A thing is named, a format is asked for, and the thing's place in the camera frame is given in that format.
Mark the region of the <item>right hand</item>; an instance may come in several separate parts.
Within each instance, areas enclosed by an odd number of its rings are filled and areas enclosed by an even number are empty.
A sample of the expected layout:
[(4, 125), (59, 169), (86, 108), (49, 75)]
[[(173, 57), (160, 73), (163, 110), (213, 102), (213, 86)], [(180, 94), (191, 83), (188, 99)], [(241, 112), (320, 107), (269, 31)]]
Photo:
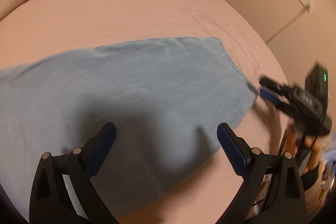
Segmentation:
[[(289, 152), (293, 156), (295, 156), (297, 154), (298, 148), (296, 146), (297, 138), (295, 136), (292, 124), (287, 125), (284, 137), (285, 137), (285, 145), (284, 145), (285, 152)], [(305, 168), (302, 170), (302, 174), (306, 174), (314, 170), (319, 165), (323, 150), (323, 144), (320, 142), (319, 139), (315, 139), (315, 137), (306, 136), (304, 143), (305, 147), (310, 151), (310, 157), (306, 163)]]

